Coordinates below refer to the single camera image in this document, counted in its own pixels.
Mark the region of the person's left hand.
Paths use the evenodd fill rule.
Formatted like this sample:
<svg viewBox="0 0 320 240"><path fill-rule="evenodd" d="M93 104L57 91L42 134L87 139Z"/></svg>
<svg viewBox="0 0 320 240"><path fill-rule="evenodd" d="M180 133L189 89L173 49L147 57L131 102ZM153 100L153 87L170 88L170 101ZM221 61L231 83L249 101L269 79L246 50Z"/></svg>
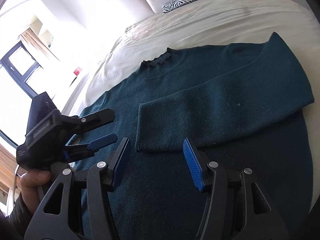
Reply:
<svg viewBox="0 0 320 240"><path fill-rule="evenodd" d="M40 203L37 187L47 184L50 179L51 173L49 171L37 169L30 170L21 176L22 199L31 213L35 213Z"/></svg>

